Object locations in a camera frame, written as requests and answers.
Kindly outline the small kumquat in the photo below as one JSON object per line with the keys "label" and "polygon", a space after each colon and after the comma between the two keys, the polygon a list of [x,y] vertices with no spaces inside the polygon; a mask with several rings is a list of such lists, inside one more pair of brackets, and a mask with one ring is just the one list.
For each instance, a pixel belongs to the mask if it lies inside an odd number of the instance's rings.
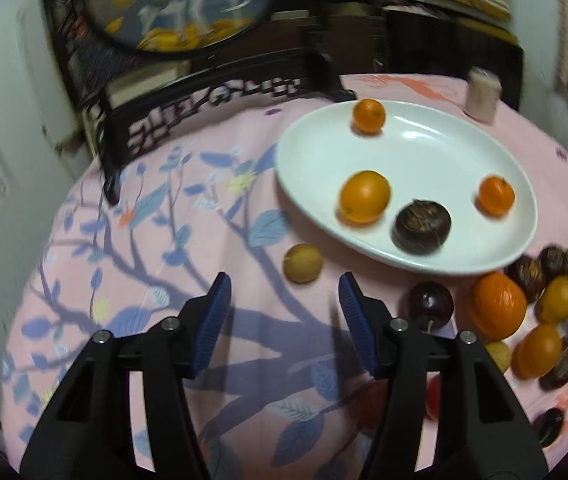
{"label": "small kumquat", "polygon": [[363,99],[353,107],[352,119],[358,132],[372,136],[384,128],[386,111],[379,101]]}
{"label": "small kumquat", "polygon": [[514,206],[515,198],[515,191],[506,179],[489,176],[479,185],[477,205],[484,214],[492,218],[502,218]]}

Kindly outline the red tomato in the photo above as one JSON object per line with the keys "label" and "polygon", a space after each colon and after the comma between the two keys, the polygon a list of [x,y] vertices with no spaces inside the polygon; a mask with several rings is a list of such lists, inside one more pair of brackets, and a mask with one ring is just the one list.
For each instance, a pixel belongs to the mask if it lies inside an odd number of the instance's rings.
{"label": "red tomato", "polygon": [[440,414],[441,375],[436,374],[427,380],[426,385],[426,415],[437,422]]}
{"label": "red tomato", "polygon": [[353,401],[352,413],[357,420],[357,426],[363,431],[371,432],[372,434],[376,431],[384,411],[387,385],[387,380],[372,382]]}

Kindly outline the dark wrinkled passion fruit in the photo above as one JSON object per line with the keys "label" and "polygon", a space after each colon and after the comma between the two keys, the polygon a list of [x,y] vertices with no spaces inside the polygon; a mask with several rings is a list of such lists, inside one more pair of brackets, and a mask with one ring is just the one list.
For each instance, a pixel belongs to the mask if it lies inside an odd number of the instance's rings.
{"label": "dark wrinkled passion fruit", "polygon": [[406,252],[429,255],[448,239],[452,227],[451,214],[433,200],[413,200],[395,217],[392,236]]}

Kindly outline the large orange tomato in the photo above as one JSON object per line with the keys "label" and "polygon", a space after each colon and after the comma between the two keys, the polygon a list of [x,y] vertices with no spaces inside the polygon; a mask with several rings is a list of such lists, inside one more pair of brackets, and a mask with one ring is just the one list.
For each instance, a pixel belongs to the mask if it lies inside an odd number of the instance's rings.
{"label": "large orange tomato", "polygon": [[391,185],[382,174],[372,170],[360,171],[341,188],[340,217],[356,224],[373,223],[384,214],[391,196]]}

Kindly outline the dark cherry with stem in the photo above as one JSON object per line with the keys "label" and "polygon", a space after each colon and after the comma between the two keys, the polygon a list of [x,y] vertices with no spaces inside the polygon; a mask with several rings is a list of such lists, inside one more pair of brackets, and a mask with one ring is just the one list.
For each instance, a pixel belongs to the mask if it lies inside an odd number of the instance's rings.
{"label": "dark cherry with stem", "polygon": [[551,446],[560,436],[563,426],[564,411],[561,408],[550,408],[532,422],[541,448]]}

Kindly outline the dark wrinkled fruit rear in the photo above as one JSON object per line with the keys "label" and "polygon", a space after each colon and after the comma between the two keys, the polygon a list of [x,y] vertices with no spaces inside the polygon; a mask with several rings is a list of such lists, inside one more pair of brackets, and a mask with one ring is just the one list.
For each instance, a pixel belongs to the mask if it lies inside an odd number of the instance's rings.
{"label": "dark wrinkled fruit rear", "polygon": [[549,283],[560,276],[568,276],[568,248],[559,245],[547,245],[538,254],[544,278]]}

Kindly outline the small tan longan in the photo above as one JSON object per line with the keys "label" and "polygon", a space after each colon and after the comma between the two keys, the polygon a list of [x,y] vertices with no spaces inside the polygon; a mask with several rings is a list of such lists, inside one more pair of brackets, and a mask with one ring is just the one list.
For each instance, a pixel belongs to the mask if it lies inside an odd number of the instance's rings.
{"label": "small tan longan", "polygon": [[512,364],[512,350],[508,345],[504,341],[490,341],[485,345],[485,350],[488,351],[500,372],[505,374]]}

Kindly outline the dark wrinkled fruit middle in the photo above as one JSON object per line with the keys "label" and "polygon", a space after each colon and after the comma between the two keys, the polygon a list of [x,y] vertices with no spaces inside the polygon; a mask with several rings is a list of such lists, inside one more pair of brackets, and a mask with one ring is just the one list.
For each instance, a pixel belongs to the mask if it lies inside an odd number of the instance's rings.
{"label": "dark wrinkled fruit middle", "polygon": [[521,288],[528,304],[534,304],[544,292],[546,278],[537,258],[522,255],[505,269],[505,274]]}

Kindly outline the orange yellow tomato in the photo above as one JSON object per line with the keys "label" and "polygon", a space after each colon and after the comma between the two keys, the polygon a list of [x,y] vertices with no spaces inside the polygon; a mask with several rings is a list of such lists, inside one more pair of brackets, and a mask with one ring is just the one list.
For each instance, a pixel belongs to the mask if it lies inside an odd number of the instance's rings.
{"label": "orange yellow tomato", "polygon": [[558,363],[562,351],[560,333],[552,324],[540,324],[518,344],[512,368],[521,379],[539,378]]}

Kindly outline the large orange mandarin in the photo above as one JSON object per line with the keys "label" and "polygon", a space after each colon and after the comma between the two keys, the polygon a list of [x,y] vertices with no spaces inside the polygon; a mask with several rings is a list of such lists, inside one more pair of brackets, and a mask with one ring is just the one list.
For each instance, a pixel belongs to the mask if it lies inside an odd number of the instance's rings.
{"label": "large orange mandarin", "polygon": [[527,307],[523,290],[507,275],[492,272],[471,285],[467,315],[485,338],[502,340],[519,330]]}

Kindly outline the small white can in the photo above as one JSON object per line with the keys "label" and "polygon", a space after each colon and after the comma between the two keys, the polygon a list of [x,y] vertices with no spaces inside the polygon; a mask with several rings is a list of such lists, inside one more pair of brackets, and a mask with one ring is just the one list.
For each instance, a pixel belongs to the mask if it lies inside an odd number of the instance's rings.
{"label": "small white can", "polygon": [[464,112],[482,124],[493,124],[502,85],[497,75],[480,67],[473,67],[467,77]]}

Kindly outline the white oval plate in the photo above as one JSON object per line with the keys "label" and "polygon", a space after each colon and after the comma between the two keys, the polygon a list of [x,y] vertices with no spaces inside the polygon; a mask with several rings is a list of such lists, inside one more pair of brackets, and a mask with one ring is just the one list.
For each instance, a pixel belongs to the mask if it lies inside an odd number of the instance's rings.
{"label": "white oval plate", "polygon": [[[538,227],[538,203],[515,157],[462,117],[414,103],[383,105],[387,119],[377,136],[355,132],[351,102],[313,110],[285,129],[276,145],[275,171],[301,214],[341,243],[406,270],[481,274],[521,256]],[[392,196],[378,221],[354,226],[339,218],[339,194],[363,170],[382,174]],[[479,185],[489,176],[503,177],[516,194],[502,218],[477,205]],[[409,254],[392,237],[395,217],[413,200],[433,200],[452,217],[448,239],[430,255]]]}

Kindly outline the pink floral tablecloth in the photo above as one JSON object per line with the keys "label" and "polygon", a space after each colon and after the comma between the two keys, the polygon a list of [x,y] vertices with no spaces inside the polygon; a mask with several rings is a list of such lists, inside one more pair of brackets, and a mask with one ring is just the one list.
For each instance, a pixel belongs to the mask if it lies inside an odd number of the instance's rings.
{"label": "pink floral tablecloth", "polygon": [[[354,479],[372,442],[353,401],[361,369],[337,302],[352,272],[394,308],[417,276],[313,226],[279,192],[275,146],[319,99],[265,96],[206,106],[177,138],[124,169],[110,207],[92,165],[54,220],[2,363],[2,431],[18,466],[72,361],[97,330],[144,332],[229,274],[234,306],[209,367],[185,386],[216,479]],[[315,246],[313,282],[288,281],[286,252]]]}

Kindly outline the left tan longan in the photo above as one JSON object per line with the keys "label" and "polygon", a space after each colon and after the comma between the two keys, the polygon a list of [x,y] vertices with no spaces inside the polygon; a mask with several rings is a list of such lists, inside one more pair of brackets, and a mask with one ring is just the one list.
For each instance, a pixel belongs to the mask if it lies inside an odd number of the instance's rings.
{"label": "left tan longan", "polygon": [[285,253],[283,272],[288,281],[307,284],[321,274],[324,258],[321,252],[310,244],[297,244]]}

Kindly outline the black carved screen stand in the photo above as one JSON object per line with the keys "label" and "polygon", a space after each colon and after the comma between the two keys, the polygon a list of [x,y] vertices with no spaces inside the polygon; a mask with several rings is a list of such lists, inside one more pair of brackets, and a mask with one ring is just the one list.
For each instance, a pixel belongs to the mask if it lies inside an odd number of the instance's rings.
{"label": "black carved screen stand", "polygon": [[244,36],[192,58],[151,58],[118,50],[98,38],[86,23],[79,0],[43,0],[43,5],[71,103],[92,117],[92,141],[101,164],[102,190],[113,207],[120,203],[124,168],[164,144],[175,127],[197,115],[203,106],[223,106],[235,96],[285,100],[323,96],[333,103],[357,97],[354,91],[343,87],[331,58],[311,44],[304,44],[300,48],[234,58],[173,80],[127,104],[115,105],[107,87],[116,79],[118,68],[130,74],[149,62],[183,62],[211,56],[253,34],[266,22]]}

